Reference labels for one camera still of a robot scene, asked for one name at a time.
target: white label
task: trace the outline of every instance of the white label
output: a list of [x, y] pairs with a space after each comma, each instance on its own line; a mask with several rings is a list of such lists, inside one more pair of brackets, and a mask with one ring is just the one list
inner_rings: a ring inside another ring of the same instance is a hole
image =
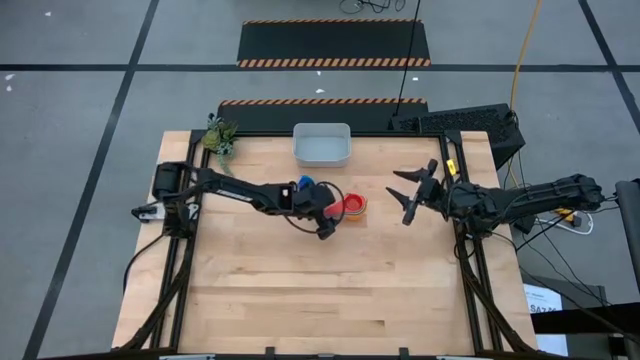
[[[530, 314], [562, 310], [562, 297], [553, 290], [525, 284], [524, 292], [527, 295]], [[538, 348], [542, 351], [569, 356], [565, 335], [536, 335], [536, 340]]]
[[241, 200], [241, 201], [244, 201], [244, 202], [251, 202], [251, 200], [253, 200], [250, 197], [246, 197], [246, 196], [230, 193], [230, 192], [225, 191], [225, 190], [216, 190], [216, 193], [220, 194], [222, 196], [230, 197], [230, 198], [233, 198], [233, 199], [238, 199], [238, 200]]

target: yellow cable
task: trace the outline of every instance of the yellow cable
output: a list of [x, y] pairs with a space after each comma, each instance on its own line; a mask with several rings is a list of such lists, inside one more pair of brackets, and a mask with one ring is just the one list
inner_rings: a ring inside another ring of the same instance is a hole
[[[531, 38], [531, 34], [533, 33], [533, 26], [538, 20], [538, 14], [540, 13], [540, 6], [542, 5], [542, 0], [538, 0], [536, 2], [536, 8], [533, 11], [533, 15], [531, 16], [531, 22], [529, 23], [529, 29], [527, 30], [527, 35], [524, 38], [524, 42], [522, 43], [522, 48], [520, 49], [520, 57], [518, 57], [518, 63], [516, 64], [516, 70], [513, 73], [513, 82], [511, 83], [511, 100], [509, 101], [509, 108], [511, 111], [514, 111], [514, 106], [516, 103], [516, 93], [518, 91], [518, 75], [520, 74], [520, 66], [522, 65], [522, 61], [524, 60], [524, 56], [527, 54], [527, 47], [529, 46], [529, 39]], [[513, 170], [511, 169], [511, 162], [513, 161], [513, 157], [509, 159], [509, 175], [511, 176], [511, 180], [513, 181], [516, 187], [518, 186], [518, 180], [513, 175]]]

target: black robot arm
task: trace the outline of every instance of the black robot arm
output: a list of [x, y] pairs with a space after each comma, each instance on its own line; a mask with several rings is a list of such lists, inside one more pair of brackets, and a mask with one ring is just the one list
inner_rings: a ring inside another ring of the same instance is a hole
[[[179, 192], [182, 181], [195, 183]], [[298, 189], [295, 182], [255, 185], [219, 174], [209, 168], [195, 168], [185, 163], [166, 162], [157, 166], [152, 195], [165, 208], [164, 232], [185, 237], [190, 228], [190, 209], [186, 201], [203, 193], [212, 193], [249, 203], [266, 215], [282, 215], [315, 220], [316, 234], [325, 240], [335, 232], [337, 221], [324, 216], [324, 208], [333, 204], [331, 189], [323, 184], [311, 184]], [[132, 210], [134, 216], [145, 207]]]
[[423, 205], [440, 212], [445, 219], [460, 221], [468, 234], [486, 237], [499, 224], [558, 208], [593, 211], [605, 200], [602, 188], [592, 178], [580, 174], [513, 190], [484, 188], [468, 182], [445, 189], [433, 178], [437, 166], [438, 162], [431, 160], [427, 169], [394, 171], [404, 179], [419, 183], [413, 198], [387, 188], [402, 204], [403, 224], [410, 225], [418, 205]]

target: white cable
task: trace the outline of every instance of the white cable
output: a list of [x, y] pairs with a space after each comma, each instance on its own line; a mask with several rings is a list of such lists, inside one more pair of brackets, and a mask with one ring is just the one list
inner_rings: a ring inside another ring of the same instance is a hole
[[[572, 229], [572, 228], [570, 228], [568, 226], [564, 226], [562, 224], [557, 224], [555, 227], [560, 228], [562, 230], [566, 230], [566, 231], [572, 232], [574, 234], [578, 234], [578, 235], [584, 235], [584, 236], [591, 235], [591, 233], [593, 232], [593, 228], [595, 227], [595, 224], [593, 223], [593, 217], [591, 216], [591, 214], [586, 213], [586, 212], [582, 212], [582, 211], [575, 211], [572, 214], [575, 214], [576, 212], [580, 212], [580, 213], [583, 213], [583, 214], [587, 215], [587, 217], [589, 218], [589, 223], [588, 223], [589, 224], [589, 230], [587, 230], [587, 231], [579, 231], [579, 230], [576, 230], [576, 229]], [[538, 224], [540, 224], [540, 223], [542, 223], [542, 224], [553, 224], [555, 221], [537, 218], [536, 222]]]

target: small plant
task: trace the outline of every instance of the small plant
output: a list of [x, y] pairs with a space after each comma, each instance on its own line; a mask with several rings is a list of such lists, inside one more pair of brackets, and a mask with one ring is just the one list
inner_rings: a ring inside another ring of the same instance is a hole
[[218, 164], [229, 176], [233, 176], [233, 173], [229, 169], [227, 161], [232, 160], [234, 156], [233, 142], [236, 140], [237, 130], [236, 123], [226, 122], [220, 117], [216, 118], [215, 115], [209, 114], [207, 133], [202, 138], [204, 148], [218, 155]]

